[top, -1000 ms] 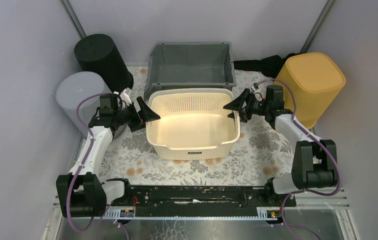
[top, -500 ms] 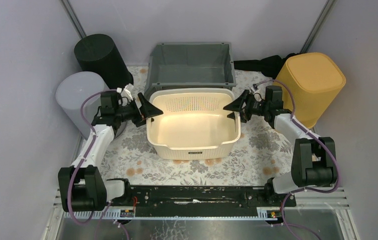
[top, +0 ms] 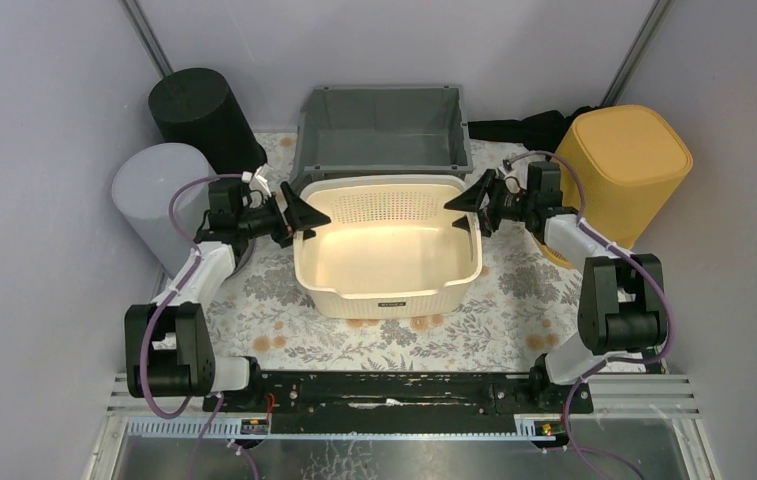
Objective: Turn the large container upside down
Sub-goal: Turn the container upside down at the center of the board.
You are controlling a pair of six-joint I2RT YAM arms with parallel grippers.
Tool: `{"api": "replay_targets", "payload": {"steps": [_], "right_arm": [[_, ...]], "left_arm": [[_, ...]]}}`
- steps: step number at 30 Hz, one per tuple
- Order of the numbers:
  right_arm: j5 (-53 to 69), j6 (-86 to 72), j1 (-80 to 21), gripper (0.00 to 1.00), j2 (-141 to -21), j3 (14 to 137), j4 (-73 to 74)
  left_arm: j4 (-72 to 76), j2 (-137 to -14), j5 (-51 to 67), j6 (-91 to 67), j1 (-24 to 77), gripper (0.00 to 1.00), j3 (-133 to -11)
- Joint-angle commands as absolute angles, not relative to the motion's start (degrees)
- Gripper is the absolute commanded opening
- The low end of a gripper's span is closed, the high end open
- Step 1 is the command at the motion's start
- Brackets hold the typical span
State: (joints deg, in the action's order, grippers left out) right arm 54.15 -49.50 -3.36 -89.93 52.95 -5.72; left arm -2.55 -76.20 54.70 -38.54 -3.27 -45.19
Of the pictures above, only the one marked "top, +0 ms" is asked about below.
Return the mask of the cream perforated plastic basket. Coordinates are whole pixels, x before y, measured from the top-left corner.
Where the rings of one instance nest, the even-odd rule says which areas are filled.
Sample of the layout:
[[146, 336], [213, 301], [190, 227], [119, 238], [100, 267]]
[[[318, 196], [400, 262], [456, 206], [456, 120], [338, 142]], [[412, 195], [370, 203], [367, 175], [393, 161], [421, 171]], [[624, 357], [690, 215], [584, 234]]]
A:
[[317, 311], [338, 319], [399, 319], [453, 311], [483, 268], [482, 237], [454, 228], [444, 204], [466, 188], [449, 175], [317, 181], [300, 197], [331, 218], [293, 241], [294, 273]]

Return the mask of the yellow slatted waste basket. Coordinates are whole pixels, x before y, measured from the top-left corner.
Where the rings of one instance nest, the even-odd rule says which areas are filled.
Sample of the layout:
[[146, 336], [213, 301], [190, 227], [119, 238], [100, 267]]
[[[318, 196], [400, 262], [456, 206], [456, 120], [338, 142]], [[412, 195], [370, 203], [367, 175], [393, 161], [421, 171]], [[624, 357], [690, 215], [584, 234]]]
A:
[[668, 122], [640, 105], [578, 115], [556, 154], [578, 175], [589, 224], [628, 249], [693, 165], [690, 151]]

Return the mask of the black ribbed waste bin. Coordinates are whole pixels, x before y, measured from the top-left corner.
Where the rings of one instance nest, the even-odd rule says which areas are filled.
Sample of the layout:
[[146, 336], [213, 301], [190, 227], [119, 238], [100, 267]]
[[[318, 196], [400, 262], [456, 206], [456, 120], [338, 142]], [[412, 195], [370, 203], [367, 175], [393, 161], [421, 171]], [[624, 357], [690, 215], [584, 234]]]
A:
[[147, 99], [163, 139], [199, 150], [217, 174], [253, 172], [267, 163], [226, 78], [188, 68], [161, 79]]

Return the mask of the grey round plastic bin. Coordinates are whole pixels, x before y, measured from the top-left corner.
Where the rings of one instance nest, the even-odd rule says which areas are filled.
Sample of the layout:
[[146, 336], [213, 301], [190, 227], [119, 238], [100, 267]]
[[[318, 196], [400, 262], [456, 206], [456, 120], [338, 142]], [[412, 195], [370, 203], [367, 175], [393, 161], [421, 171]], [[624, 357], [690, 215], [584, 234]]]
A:
[[182, 143], [162, 143], [133, 155], [113, 179], [114, 205], [170, 278], [187, 261], [190, 246], [172, 226], [169, 202], [180, 187], [213, 174], [198, 149]]

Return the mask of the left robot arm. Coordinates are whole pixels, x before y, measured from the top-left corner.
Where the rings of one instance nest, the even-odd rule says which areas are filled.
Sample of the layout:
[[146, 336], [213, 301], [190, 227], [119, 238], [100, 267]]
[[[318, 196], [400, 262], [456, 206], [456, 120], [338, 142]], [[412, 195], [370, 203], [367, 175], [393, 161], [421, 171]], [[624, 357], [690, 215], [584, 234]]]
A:
[[[180, 225], [177, 207], [195, 187], [208, 193], [201, 227], [190, 233]], [[159, 397], [202, 397], [225, 393], [242, 411], [263, 401], [259, 368], [250, 357], [218, 357], [207, 328], [206, 312], [222, 284], [237, 269], [249, 243], [268, 237], [283, 248], [301, 233], [312, 237], [330, 218], [298, 197], [288, 183], [252, 205], [253, 190], [237, 174], [193, 180], [169, 201], [172, 227], [189, 243], [189, 256], [176, 277], [146, 304], [128, 308], [124, 317], [126, 381], [131, 396], [148, 403]]]

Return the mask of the grey plastic crate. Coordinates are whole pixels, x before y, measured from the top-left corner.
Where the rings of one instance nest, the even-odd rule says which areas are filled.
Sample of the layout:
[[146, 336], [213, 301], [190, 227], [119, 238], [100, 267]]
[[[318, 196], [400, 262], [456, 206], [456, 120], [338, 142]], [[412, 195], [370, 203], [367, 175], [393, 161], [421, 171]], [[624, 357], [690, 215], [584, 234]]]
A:
[[473, 172], [458, 85], [321, 86], [299, 112], [290, 184], [369, 175]]

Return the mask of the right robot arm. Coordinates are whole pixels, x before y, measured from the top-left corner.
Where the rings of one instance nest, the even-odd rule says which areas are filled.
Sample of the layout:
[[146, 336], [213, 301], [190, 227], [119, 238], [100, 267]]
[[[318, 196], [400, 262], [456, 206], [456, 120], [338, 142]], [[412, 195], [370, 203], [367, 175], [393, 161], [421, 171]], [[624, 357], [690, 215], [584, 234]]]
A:
[[576, 334], [541, 356], [531, 371], [527, 396], [543, 412], [566, 400], [566, 385], [610, 363], [643, 364], [640, 354], [650, 348], [659, 350], [652, 358], [659, 361], [674, 339], [659, 259], [620, 247], [590, 226], [583, 208], [567, 206], [563, 170], [555, 162], [532, 162], [525, 186], [512, 191], [510, 177], [490, 169], [444, 206], [462, 213], [456, 227], [476, 219], [484, 236], [504, 221], [519, 222], [541, 246], [582, 270]]

